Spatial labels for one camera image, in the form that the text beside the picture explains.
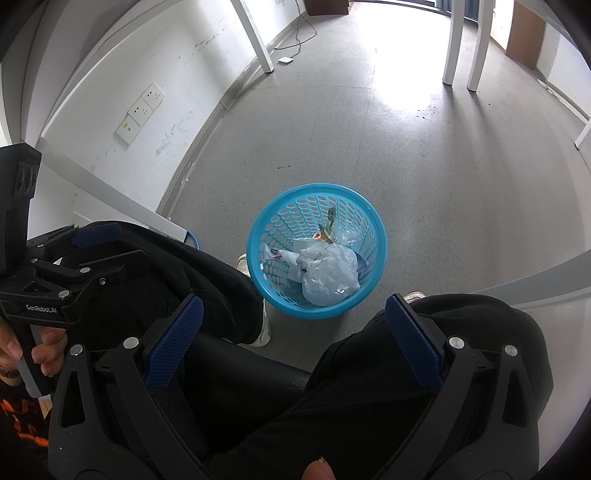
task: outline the crumpled plastic bag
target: crumpled plastic bag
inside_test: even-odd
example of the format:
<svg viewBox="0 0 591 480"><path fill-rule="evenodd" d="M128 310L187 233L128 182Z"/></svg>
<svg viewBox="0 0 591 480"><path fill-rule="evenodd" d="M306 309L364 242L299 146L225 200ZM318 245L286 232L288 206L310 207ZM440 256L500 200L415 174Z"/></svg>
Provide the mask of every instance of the crumpled plastic bag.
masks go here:
<svg viewBox="0 0 591 480"><path fill-rule="evenodd" d="M331 239L336 244L350 247L359 240L359 234L353 223L342 222L337 228L333 228Z"/></svg>
<svg viewBox="0 0 591 480"><path fill-rule="evenodd" d="M282 262L285 262L288 265L287 278L302 283L303 272L297 264L298 257L299 254L290 252L289 250L277 250L275 248L269 248L269 246L265 244L265 260L281 260Z"/></svg>
<svg viewBox="0 0 591 480"><path fill-rule="evenodd" d="M320 307L340 303L360 289L357 256L339 244L318 242L300 251L297 258L306 300Z"/></svg>

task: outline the metal screw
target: metal screw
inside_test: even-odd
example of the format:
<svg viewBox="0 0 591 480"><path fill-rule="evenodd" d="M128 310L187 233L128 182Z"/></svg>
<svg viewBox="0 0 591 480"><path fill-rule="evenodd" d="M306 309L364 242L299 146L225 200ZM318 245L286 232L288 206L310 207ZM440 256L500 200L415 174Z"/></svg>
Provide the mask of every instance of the metal screw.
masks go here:
<svg viewBox="0 0 591 480"><path fill-rule="evenodd" d="M505 346L505 353L507 355L515 356L515 355L517 355L517 348L515 348L513 345L506 345Z"/></svg>
<svg viewBox="0 0 591 480"><path fill-rule="evenodd" d="M464 340L462 340L459 337L451 337L449 339L449 344L452 347L457 348L458 350L461 350L462 348L464 348L464 345L465 345Z"/></svg>
<svg viewBox="0 0 591 480"><path fill-rule="evenodd" d="M127 350L135 348L139 345L139 340L136 337L129 337L123 341L124 348Z"/></svg>
<svg viewBox="0 0 591 480"><path fill-rule="evenodd" d="M77 343L75 345L72 345L72 348L70 348L70 355L80 355L82 353L82 350L84 350L82 348L82 345Z"/></svg>

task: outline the human hand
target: human hand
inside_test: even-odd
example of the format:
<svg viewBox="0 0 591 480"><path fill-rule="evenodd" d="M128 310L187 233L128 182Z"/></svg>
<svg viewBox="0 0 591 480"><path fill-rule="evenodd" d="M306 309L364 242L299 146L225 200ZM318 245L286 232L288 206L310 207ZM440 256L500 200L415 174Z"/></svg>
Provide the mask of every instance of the human hand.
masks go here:
<svg viewBox="0 0 591 480"><path fill-rule="evenodd" d="M56 375L64 363L64 350L68 341L66 331L61 328L43 327L41 341L42 343L31 351L33 361L41 365L41 372L44 375ZM0 317L0 376L5 377L2 371L16 371L17 360L21 357L22 347L18 343L17 336L8 322Z"/></svg>
<svg viewBox="0 0 591 480"><path fill-rule="evenodd" d="M302 475L301 480L336 480L335 474L332 471L332 468L324 459L324 457L320 457L320 460L316 460L306 467L304 470L304 475Z"/></svg>

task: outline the black pants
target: black pants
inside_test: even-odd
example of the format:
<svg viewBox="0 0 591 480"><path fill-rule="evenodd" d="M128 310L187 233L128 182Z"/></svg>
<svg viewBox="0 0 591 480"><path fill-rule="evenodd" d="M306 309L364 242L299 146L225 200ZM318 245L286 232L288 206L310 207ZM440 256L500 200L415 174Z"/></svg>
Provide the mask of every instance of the black pants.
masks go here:
<svg viewBox="0 0 591 480"><path fill-rule="evenodd" d="M170 314L193 292L205 304L204 331L235 342L256 338L262 303L249 279L155 233L129 225L124 231L127 244L110 248L142 248L152 258L152 273L106 289L88 313L93 321L85 322L80 335L100 343L97 348L116 345ZM78 259L68 261L73 265ZM498 351L504 344L515 345L541 412L552 379L543 335L529 315L475 295L428 297L412 307L432 318L447 336L461 336L474 348ZM186 366L185 375L190 371ZM299 480L306 466L321 456L338 480L364 480L394 453L431 397L416 382L380 312L366 328L327 349L298 402L228 452L207 452L200 445L207 439L199 435L190 408L182 398L176 399L180 404L174 394L170 398L167 410L173 424L219 480Z"/></svg>

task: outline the wall stain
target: wall stain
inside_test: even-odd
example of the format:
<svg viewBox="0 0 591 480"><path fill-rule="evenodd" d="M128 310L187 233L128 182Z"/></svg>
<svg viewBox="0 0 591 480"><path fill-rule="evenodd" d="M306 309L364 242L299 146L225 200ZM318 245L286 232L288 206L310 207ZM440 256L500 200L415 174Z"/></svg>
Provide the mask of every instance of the wall stain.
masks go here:
<svg viewBox="0 0 591 480"><path fill-rule="evenodd" d="M160 155L166 148L170 146L170 142L163 143L160 147L156 149L156 157Z"/></svg>
<svg viewBox="0 0 591 480"><path fill-rule="evenodd" d="M196 43L195 46L193 47L193 49L197 49L197 47L200 47L201 45L203 45L204 47L207 47L212 41L214 41L216 38L218 38L219 33L216 33L214 35L212 35L211 37L206 38L205 40L202 40L199 43Z"/></svg>

